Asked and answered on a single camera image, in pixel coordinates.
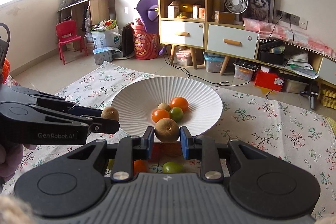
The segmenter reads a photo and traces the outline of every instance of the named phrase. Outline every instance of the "cat painting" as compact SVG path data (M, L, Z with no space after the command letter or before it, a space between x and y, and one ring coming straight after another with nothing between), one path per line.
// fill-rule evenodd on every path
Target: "cat painting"
M273 22L274 0L248 0L246 17Z
M268 22L269 19L268 0L250 0L248 5L248 17Z

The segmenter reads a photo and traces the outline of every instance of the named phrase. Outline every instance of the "tile floor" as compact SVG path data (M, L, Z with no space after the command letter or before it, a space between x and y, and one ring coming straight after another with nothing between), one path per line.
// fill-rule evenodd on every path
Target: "tile floor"
M85 56L83 53L78 52L64 52L64 58L67 61L66 65L63 65L58 55L55 55L32 68L24 71L23 73L15 77L22 86L27 88L36 89L49 94L55 94L67 85L75 82L82 76L90 73L98 68L95 65L93 55ZM115 65L126 67L133 70L143 71L147 73L162 75L162 76L179 76L187 77L182 71L167 65L164 58L159 57L153 60L136 60L135 58L128 60L114 60L112 62ZM194 70L192 67L188 67L190 74L204 78L213 83L229 82L227 85L239 85L245 83L245 81L234 78L234 68L228 67L225 75L220 76L218 73L206 72L204 66L201 69ZM259 97L266 98L266 93L269 90L261 89L248 83L241 86L223 86L231 90L243 92ZM309 109L309 101L306 97L298 94L291 94L286 92L272 92L269 96L270 99L279 100L281 102L291 104L294 106ZM336 110L317 105L315 111L320 115L325 115L336 119Z

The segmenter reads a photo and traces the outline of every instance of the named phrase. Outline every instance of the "white drawer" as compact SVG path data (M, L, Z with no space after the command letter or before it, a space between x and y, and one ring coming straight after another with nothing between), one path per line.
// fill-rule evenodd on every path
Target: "white drawer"
M319 69L319 77L333 85L336 85L336 63L323 57Z
M209 24L207 50L254 59L257 39L255 32Z
M204 23L161 20L161 43L203 47Z

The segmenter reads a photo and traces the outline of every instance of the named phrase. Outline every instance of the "red child chair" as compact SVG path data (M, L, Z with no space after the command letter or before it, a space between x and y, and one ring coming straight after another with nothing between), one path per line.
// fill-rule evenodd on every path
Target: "red child chair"
M67 20L62 23L56 25L56 33L58 36L58 52L59 58L63 60L63 64L65 65L65 59L62 52L62 46L71 43L73 41L79 40L80 43L80 51L82 52L82 48L84 49L85 55L87 56L87 49L84 44L84 40L80 35L77 35L77 25L74 20Z

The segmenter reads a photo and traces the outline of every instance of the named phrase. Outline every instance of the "wooden table leg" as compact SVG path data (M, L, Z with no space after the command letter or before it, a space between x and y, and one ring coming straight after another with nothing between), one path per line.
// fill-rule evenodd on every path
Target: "wooden table leg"
M191 60L193 61L194 69L197 69L196 49L190 48Z
M174 63L175 48L176 48L175 45L171 46L170 58L169 58L169 61L170 61L171 64Z
M225 72L225 70L226 70L226 66L227 66L227 64L229 63L229 60L230 60L230 57L229 57L229 56L226 56L225 59L224 59L223 65L222 65L222 67L221 67L221 69L220 69L220 72L219 72L220 75L223 75L223 74L224 74L224 72Z

